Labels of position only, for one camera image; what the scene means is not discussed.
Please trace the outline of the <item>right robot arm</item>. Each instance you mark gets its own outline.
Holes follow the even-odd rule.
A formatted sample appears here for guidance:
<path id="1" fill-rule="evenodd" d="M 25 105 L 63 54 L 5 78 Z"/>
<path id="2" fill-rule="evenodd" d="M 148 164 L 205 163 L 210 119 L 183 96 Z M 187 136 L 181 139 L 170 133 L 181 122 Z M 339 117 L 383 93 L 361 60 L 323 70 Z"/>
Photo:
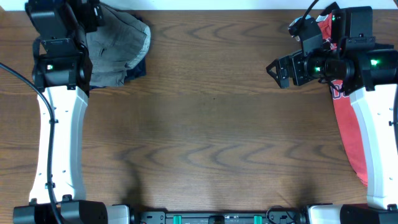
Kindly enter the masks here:
<path id="1" fill-rule="evenodd" d="M 307 206 L 297 223 L 397 222 L 397 50 L 373 35 L 369 6 L 334 9 L 331 39 L 309 14 L 294 20 L 289 34 L 300 50 L 275 59 L 266 68 L 280 88 L 312 80 L 331 85 L 349 97 L 359 124 L 368 189 L 366 203 Z"/>

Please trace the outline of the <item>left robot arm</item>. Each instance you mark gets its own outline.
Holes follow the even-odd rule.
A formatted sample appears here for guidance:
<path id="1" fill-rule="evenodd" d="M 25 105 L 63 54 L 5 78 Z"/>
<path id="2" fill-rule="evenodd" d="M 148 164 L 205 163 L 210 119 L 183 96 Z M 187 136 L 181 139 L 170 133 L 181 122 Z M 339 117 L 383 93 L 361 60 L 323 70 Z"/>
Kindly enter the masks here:
<path id="1" fill-rule="evenodd" d="M 86 199 L 81 171 L 82 131 L 93 64 L 86 35 L 104 25 L 98 1 L 25 4 L 39 33 L 32 45 L 28 85 L 37 93 L 40 141 L 37 171 L 26 206 L 15 207 L 14 223 L 129 223 L 127 205 Z"/>

